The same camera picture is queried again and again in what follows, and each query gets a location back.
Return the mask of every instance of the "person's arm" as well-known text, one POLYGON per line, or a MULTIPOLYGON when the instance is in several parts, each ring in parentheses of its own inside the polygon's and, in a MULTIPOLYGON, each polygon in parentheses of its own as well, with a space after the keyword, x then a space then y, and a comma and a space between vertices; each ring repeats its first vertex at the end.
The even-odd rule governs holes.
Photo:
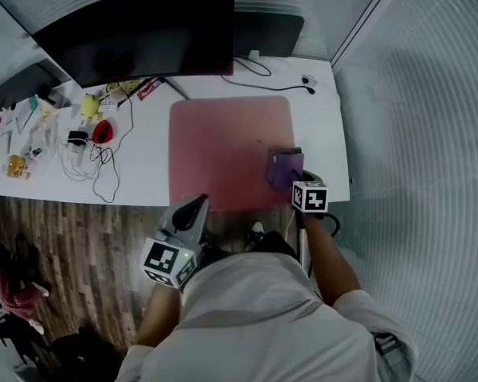
POLYGON ((407 332, 361 290, 352 267, 312 215, 303 215, 315 279, 326 304, 346 319, 362 324, 373 336, 381 381, 408 381, 414 376, 416 345, 407 332))
POLYGON ((136 345, 127 352, 116 382, 138 382, 143 363, 154 347, 161 344, 178 324, 181 306, 179 290, 155 285, 142 324, 136 334, 136 345))
POLYGON ((181 294, 178 289, 156 284, 136 334, 136 344, 156 347, 178 324, 181 294))
POLYGON ((345 293, 361 290, 352 267, 343 258, 322 221, 311 214, 303 215, 315 280, 324 302, 333 306, 345 293))

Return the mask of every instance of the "charger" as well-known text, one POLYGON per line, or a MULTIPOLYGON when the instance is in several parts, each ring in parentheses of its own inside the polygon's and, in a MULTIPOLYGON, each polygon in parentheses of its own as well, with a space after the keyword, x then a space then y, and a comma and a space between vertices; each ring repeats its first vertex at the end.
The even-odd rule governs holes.
POLYGON ((84 146, 87 144, 88 133, 86 131, 70 131, 67 137, 67 143, 76 146, 84 146))

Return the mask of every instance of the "computer monitor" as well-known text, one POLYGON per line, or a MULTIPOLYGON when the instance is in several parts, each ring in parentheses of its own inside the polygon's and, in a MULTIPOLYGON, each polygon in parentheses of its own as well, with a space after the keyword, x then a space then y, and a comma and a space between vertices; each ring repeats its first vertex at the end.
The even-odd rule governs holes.
POLYGON ((102 0, 33 39, 82 87, 232 75, 234 0, 102 0))

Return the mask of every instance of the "purple cloth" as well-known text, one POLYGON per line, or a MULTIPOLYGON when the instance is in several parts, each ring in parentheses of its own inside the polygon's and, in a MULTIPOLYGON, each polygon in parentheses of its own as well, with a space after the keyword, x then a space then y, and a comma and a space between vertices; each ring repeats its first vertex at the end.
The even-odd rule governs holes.
POLYGON ((292 183, 302 179, 303 163, 300 148, 270 150, 265 178, 273 188, 292 190, 292 183))

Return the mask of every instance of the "red toy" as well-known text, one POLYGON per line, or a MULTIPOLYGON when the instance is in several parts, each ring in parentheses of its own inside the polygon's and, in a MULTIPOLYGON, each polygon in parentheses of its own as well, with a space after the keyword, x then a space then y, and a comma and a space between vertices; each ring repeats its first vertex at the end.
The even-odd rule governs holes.
POLYGON ((107 120, 101 120, 97 123, 92 133, 92 141, 96 144, 105 144, 113 139, 112 125, 107 120))

